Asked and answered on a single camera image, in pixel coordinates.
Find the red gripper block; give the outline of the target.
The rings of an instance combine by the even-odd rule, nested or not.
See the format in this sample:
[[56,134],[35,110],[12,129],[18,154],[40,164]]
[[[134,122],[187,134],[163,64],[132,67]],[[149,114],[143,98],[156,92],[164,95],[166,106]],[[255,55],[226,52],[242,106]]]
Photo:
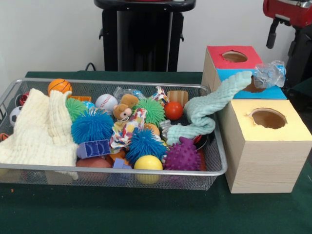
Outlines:
[[280,20],[294,26],[295,36],[289,48],[289,57],[299,56],[302,51],[303,27],[312,23],[311,0],[264,0],[263,12],[272,18],[266,47],[272,49],[276,39],[276,29]]

